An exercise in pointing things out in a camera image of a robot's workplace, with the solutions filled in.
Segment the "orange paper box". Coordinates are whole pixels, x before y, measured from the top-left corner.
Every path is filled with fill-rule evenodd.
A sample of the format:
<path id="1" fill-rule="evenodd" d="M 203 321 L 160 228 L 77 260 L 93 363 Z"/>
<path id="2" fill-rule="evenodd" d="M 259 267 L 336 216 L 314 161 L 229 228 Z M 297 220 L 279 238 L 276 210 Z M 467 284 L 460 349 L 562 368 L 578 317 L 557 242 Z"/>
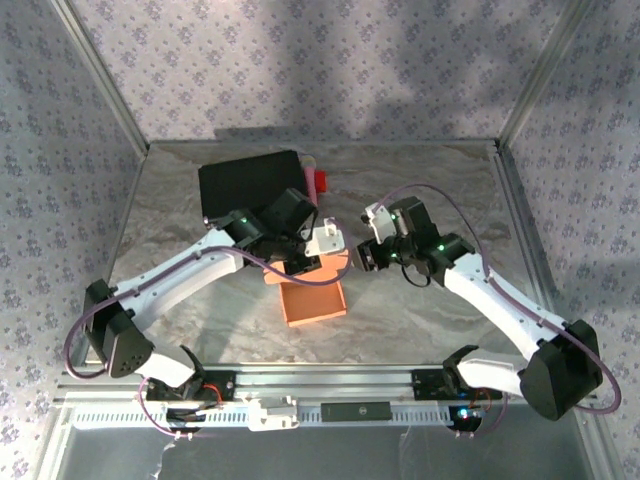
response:
<path id="1" fill-rule="evenodd" d="M 347 251 L 322 255 L 320 268 L 298 275 L 311 282 L 332 280 L 347 266 Z M 328 320 L 347 313 L 347 302 L 342 284 L 337 281 L 326 286 L 304 286 L 264 270 L 266 285 L 277 285 L 280 293 L 283 317 L 289 327 Z"/>

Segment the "black case with metal latches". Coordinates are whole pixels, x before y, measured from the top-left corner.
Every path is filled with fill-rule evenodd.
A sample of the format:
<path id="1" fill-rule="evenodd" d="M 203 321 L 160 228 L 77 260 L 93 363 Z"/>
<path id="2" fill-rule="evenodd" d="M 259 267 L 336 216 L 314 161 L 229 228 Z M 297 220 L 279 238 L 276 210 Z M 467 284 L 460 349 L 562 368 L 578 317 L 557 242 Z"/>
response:
<path id="1" fill-rule="evenodd" d="M 198 181 L 208 228 L 220 227 L 221 219 L 233 210 L 269 205 L 289 188 L 309 199 L 299 156 L 293 150 L 205 165 L 198 169 Z"/>

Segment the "flat black device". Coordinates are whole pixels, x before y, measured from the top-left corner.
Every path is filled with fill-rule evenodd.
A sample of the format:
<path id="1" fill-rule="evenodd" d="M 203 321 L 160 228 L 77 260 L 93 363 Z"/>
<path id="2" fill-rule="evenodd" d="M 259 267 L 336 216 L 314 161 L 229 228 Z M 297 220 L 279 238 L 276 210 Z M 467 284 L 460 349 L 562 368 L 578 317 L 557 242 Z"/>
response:
<path id="1" fill-rule="evenodd" d="M 324 423 L 390 421 L 393 418 L 389 402 L 322 403 L 320 415 Z"/>

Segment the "aluminium table edge rail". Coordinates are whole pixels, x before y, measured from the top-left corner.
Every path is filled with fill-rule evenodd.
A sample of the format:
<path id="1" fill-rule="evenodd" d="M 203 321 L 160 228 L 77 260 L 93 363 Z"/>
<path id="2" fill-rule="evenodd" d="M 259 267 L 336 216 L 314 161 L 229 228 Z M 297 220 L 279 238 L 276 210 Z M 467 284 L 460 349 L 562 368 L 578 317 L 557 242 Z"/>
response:
<path id="1" fill-rule="evenodd" d="M 493 266 L 493 277 L 504 297 L 505 310 L 514 317 L 506 335 L 529 359 L 542 343 L 557 336 L 556 332 L 540 326 L 537 320 L 544 317 L 560 329 L 564 318 L 557 314 L 550 269 L 513 156 L 509 149 L 500 147 L 498 143 L 493 143 L 488 152 L 494 166 L 496 185 L 510 217 L 519 258 L 524 265 L 524 285 L 512 285 L 511 271 L 504 267 Z"/>
<path id="2" fill-rule="evenodd" d="M 118 218 L 119 223 L 118 223 L 117 234 L 115 237 L 115 242 L 111 247 L 111 250 L 109 251 L 108 262 L 101 275 L 101 278 L 104 279 L 105 281 L 110 280 L 112 277 L 118 252 L 123 241 L 126 225 L 129 220 L 135 195 L 137 193 L 140 178 L 144 171 L 144 165 L 148 158 L 148 154 L 149 154 L 149 151 L 146 151 L 144 154 L 142 154 L 139 157 L 139 162 L 136 167 L 135 176 L 133 177 L 130 183 L 130 188 L 129 188 L 128 195 L 126 197 L 123 213 Z M 83 335 L 80 335 L 77 339 L 73 341 L 73 343 L 71 344 L 71 347 L 72 347 L 72 350 L 67 355 L 67 357 L 70 359 L 71 365 L 73 367 L 78 367 L 78 368 L 84 367 L 86 365 L 87 357 L 89 356 L 89 350 L 91 349 L 89 340 L 86 339 Z"/>

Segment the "wide aluminium base rail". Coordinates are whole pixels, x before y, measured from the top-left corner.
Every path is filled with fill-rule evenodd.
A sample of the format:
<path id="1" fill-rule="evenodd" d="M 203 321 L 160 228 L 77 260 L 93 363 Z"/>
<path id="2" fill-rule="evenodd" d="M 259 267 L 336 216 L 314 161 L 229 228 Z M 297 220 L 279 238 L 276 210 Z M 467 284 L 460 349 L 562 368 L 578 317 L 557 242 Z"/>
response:
<path id="1" fill-rule="evenodd" d="M 144 376 L 165 383 L 176 381 L 191 372 L 188 360 L 150 359 L 146 363 L 128 361 L 115 368 L 115 374 L 78 369 L 64 372 L 54 394 L 61 404 L 81 401 L 129 399 L 136 394 Z M 415 400 L 411 371 L 439 369 L 440 365 L 404 364 L 217 364 L 205 370 L 233 370 L 236 386 L 232 402 L 240 397 L 287 396 L 322 401 L 357 398 L 391 398 Z"/>

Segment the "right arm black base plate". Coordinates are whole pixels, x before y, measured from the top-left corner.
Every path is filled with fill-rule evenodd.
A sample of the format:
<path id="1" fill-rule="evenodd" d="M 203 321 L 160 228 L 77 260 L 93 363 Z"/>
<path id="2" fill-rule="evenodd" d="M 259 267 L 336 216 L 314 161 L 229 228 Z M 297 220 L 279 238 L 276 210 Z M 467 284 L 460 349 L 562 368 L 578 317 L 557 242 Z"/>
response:
<path id="1" fill-rule="evenodd" d="M 442 368 L 412 370 L 411 386 L 415 400 L 471 402 L 500 400 L 503 397 L 496 390 L 463 386 L 453 374 Z"/>

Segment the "white plastic bracket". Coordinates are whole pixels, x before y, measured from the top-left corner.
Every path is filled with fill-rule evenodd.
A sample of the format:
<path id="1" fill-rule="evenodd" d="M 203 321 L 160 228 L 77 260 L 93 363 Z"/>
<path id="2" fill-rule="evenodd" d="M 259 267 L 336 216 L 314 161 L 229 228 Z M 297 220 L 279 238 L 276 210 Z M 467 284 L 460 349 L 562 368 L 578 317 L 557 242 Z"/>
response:
<path id="1" fill-rule="evenodd" d="M 279 397 L 240 397 L 246 409 L 247 427 L 252 432 L 284 431 L 299 427 L 299 402 L 290 395 Z"/>

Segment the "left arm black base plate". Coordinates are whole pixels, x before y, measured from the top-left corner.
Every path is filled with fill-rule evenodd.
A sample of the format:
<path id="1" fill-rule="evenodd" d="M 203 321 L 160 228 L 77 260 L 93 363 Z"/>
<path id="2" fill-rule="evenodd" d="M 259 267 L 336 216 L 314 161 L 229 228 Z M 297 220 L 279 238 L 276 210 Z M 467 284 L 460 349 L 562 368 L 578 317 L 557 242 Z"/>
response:
<path id="1" fill-rule="evenodd" d="M 233 370 L 204 370 L 195 373 L 185 384 L 170 387 L 152 379 L 146 387 L 146 399 L 150 401 L 224 402 L 234 398 L 236 372 Z"/>

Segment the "aluminium corner post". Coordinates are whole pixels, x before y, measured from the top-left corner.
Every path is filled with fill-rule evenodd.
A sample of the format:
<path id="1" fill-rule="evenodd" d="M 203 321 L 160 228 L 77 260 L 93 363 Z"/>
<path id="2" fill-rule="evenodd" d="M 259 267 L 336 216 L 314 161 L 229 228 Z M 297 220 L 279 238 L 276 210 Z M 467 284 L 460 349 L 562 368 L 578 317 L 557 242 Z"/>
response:
<path id="1" fill-rule="evenodd" d="M 596 0 L 567 1 L 496 139 L 498 151 L 510 148 L 517 139 L 595 3 Z"/>
<path id="2" fill-rule="evenodd" d="M 136 154 L 140 159 L 145 159 L 149 151 L 149 144 L 121 95 L 114 77 L 94 45 L 90 32 L 84 25 L 72 0 L 48 0 L 48 2 L 61 20 L 71 43 Z"/>

